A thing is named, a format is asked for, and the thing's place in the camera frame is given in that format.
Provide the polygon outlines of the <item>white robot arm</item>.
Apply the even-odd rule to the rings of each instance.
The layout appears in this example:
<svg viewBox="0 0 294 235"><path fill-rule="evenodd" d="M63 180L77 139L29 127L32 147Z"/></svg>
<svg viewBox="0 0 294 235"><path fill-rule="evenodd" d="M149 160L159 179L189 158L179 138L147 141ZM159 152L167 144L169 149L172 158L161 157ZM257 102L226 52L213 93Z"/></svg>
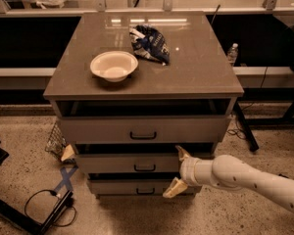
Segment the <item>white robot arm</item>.
<svg viewBox="0 0 294 235"><path fill-rule="evenodd" d="M249 189L294 213L293 179L258 170L231 155L202 160L192 157L179 145L175 147L181 161L180 177L172 180L163 193L164 198L170 199L188 187L203 185L227 191Z"/></svg>

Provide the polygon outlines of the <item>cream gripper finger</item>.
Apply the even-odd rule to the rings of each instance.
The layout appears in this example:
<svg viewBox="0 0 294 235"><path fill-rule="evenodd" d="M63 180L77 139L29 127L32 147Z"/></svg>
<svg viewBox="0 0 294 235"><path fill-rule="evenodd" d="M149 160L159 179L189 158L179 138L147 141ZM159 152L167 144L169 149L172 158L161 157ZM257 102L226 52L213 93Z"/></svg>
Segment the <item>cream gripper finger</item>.
<svg viewBox="0 0 294 235"><path fill-rule="evenodd" d="M190 158L190 154L184 148L179 145L176 145L175 147L178 151L178 159L181 162L184 162L186 159Z"/></svg>
<svg viewBox="0 0 294 235"><path fill-rule="evenodd" d="M178 194L184 192L188 188L188 185L182 180L175 177L169 188L163 193L163 197L167 199L171 199Z"/></svg>

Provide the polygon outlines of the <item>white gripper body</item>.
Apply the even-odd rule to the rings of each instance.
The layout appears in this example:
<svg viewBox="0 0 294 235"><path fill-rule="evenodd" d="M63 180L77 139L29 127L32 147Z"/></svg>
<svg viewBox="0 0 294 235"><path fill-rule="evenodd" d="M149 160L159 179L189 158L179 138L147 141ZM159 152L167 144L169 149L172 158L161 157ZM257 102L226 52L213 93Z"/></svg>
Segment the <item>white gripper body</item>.
<svg viewBox="0 0 294 235"><path fill-rule="evenodd" d="M188 186L211 185L214 182L213 161L189 157L181 163L179 170L181 179Z"/></svg>

